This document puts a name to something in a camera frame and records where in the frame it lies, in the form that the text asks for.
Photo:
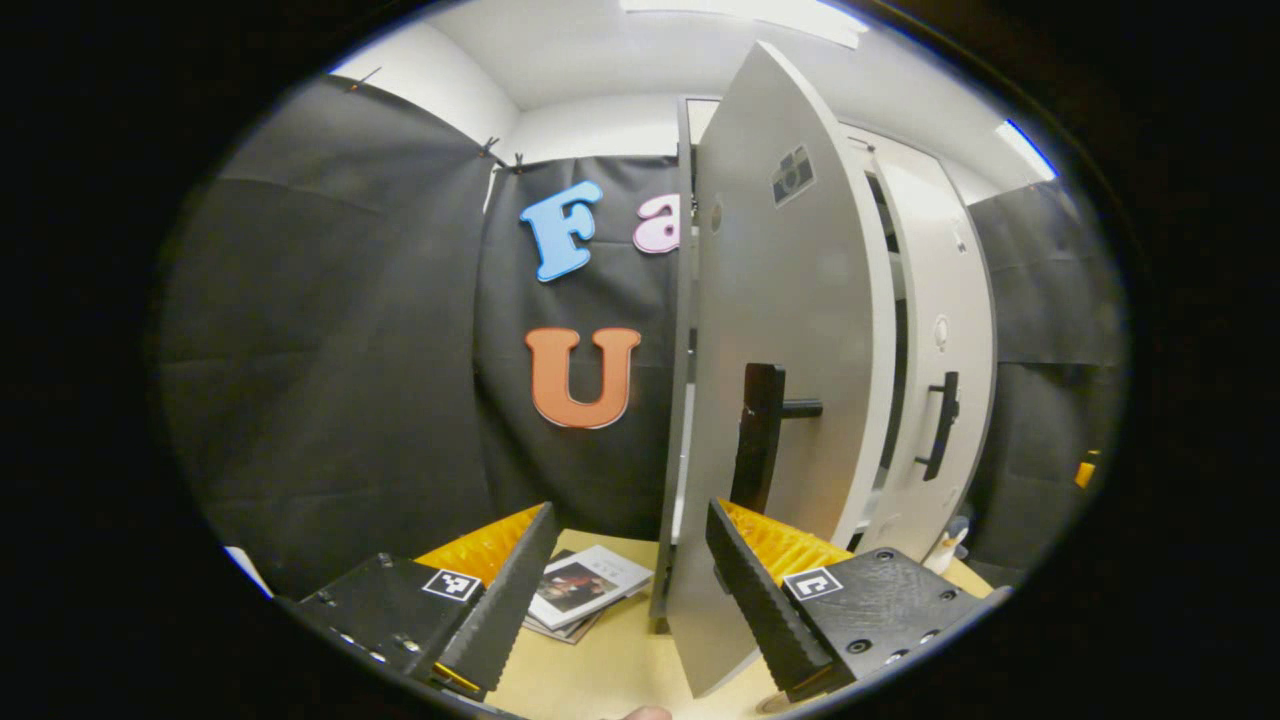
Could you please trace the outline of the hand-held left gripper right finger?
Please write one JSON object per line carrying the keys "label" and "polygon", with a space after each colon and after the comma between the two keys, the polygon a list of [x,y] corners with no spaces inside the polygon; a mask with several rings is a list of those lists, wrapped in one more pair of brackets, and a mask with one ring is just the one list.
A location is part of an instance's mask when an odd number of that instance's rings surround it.
{"label": "hand-held left gripper right finger", "polygon": [[852,555],[723,498],[705,539],[786,698],[844,698],[883,685],[992,614],[1000,589],[966,592],[899,550]]}

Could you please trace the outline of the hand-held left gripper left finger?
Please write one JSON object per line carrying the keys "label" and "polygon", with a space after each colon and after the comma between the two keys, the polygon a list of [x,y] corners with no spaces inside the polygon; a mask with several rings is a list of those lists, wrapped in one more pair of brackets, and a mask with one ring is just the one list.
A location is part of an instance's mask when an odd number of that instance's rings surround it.
{"label": "hand-held left gripper left finger", "polygon": [[376,553],[280,603],[393,676],[481,701],[500,683],[559,534],[543,502],[416,559]]}

